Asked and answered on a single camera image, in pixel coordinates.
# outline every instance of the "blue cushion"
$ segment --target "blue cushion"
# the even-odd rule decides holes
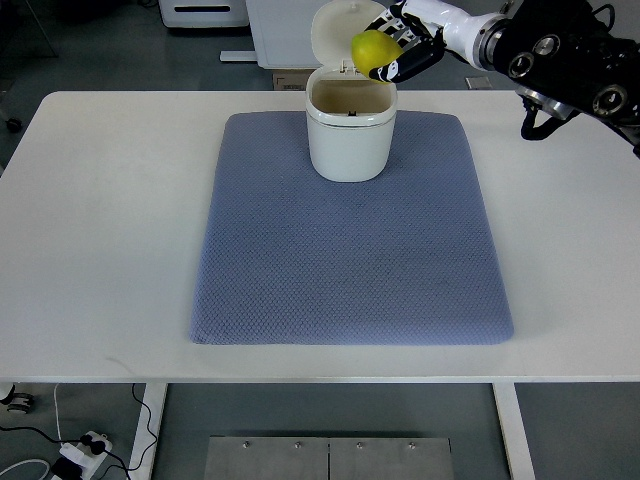
[[[193,342],[494,344],[512,334],[456,117],[398,112],[387,166],[362,183],[313,169],[304,112],[229,119]]]

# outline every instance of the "robot finger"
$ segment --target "robot finger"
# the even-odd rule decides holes
[[[404,82],[438,63],[444,53],[442,45],[433,41],[423,41],[406,50],[393,62],[374,68],[368,77],[385,83]]]

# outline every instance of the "open lid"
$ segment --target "open lid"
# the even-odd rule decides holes
[[[333,0],[313,17],[311,47],[323,65],[352,67],[351,39],[363,32],[385,7],[372,0]]]

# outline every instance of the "yellow ball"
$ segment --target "yellow ball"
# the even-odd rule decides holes
[[[351,40],[353,64],[366,77],[374,68],[388,65],[401,54],[400,45],[380,30],[366,30]]]

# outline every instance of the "floor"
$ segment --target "floor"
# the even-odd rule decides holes
[[[483,1],[485,11],[501,3]],[[9,16],[8,2],[0,1],[2,107],[26,128],[42,99],[60,90],[272,89],[271,72],[251,63],[219,62],[222,50],[253,49],[248,29],[169,31],[157,7],[134,0],[72,21],[61,14],[64,3],[32,0],[59,55],[53,57],[23,2],[14,0],[17,16]],[[482,11],[479,1],[457,4]],[[449,58],[401,89],[466,89],[465,76],[475,75]],[[487,76],[495,88],[511,88],[505,79]],[[0,168],[10,162],[21,136],[0,128]],[[140,411],[130,387],[58,387],[63,435],[91,429],[107,433],[114,452],[127,463]],[[38,426],[55,436],[54,385],[20,388],[36,395],[33,412],[16,417],[0,410],[0,424]],[[538,479],[640,478],[640,385],[530,384],[518,385],[517,391]],[[457,480],[508,478],[486,385],[172,385],[153,478],[202,478],[211,435],[283,432],[446,436]],[[0,434],[0,472],[26,458],[55,461],[58,447],[34,435]],[[38,466],[21,468],[2,480],[41,475]],[[104,467],[98,476],[103,474]],[[104,478],[124,475],[111,469]]]

